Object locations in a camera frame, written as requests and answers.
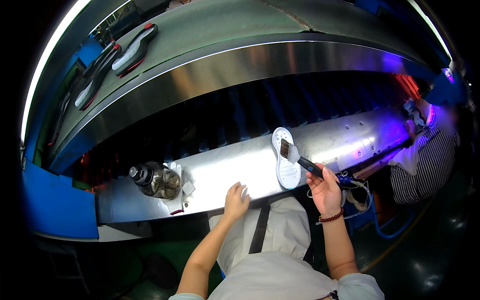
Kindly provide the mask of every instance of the paint brush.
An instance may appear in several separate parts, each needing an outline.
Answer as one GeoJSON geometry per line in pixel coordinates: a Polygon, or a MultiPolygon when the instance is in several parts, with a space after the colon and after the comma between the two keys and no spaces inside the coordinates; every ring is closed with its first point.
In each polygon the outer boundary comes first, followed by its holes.
{"type": "MultiPolygon", "coordinates": [[[[298,162],[298,164],[304,167],[307,171],[311,172],[312,174],[318,176],[321,179],[324,178],[322,170],[317,167],[313,162],[309,161],[304,157],[301,157],[297,147],[294,144],[290,144],[285,139],[282,139],[282,144],[280,146],[280,155],[283,158],[286,158],[290,163],[294,164],[298,162]]],[[[339,182],[337,182],[337,184],[340,190],[343,190],[342,185],[339,182]]]]}

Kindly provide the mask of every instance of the black strap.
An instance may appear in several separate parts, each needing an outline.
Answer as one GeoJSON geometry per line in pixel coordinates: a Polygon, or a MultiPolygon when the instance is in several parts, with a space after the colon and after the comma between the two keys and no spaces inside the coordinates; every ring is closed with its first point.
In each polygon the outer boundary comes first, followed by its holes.
{"type": "Polygon", "coordinates": [[[308,262],[309,265],[313,266],[313,244],[312,243],[310,243],[310,246],[308,246],[307,252],[303,257],[303,260],[308,262]]]}
{"type": "Polygon", "coordinates": [[[270,206],[266,205],[262,207],[260,215],[258,216],[257,227],[253,234],[252,243],[250,244],[250,251],[248,254],[262,252],[262,246],[264,245],[265,232],[267,230],[268,215],[270,214],[270,206]]]}

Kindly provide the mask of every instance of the brush bristles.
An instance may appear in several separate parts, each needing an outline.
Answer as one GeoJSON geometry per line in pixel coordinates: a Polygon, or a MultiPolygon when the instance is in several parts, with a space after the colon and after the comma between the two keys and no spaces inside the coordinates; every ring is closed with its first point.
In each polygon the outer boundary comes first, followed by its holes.
{"type": "Polygon", "coordinates": [[[283,158],[288,159],[288,149],[290,148],[290,143],[287,142],[285,139],[282,139],[282,144],[280,146],[280,155],[283,158]]]}

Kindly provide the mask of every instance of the brush handle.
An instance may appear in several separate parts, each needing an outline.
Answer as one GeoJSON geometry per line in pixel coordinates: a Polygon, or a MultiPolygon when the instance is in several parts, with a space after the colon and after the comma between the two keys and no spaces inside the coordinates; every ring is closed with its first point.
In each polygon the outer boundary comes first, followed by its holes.
{"type": "MultiPolygon", "coordinates": [[[[324,178],[322,170],[319,167],[317,167],[313,162],[309,161],[308,159],[300,156],[300,159],[298,160],[298,164],[304,167],[307,171],[311,172],[313,175],[316,175],[321,179],[324,178]]],[[[340,188],[340,190],[343,191],[343,186],[339,182],[337,182],[337,185],[340,188]]]]}

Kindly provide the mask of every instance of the blue light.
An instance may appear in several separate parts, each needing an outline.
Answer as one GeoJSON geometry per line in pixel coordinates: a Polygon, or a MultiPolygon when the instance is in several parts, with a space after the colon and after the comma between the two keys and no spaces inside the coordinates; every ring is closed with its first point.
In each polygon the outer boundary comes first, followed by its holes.
{"type": "Polygon", "coordinates": [[[455,83],[455,80],[453,79],[453,75],[452,75],[452,70],[450,68],[443,68],[442,72],[445,74],[445,76],[447,76],[451,84],[455,83]]]}

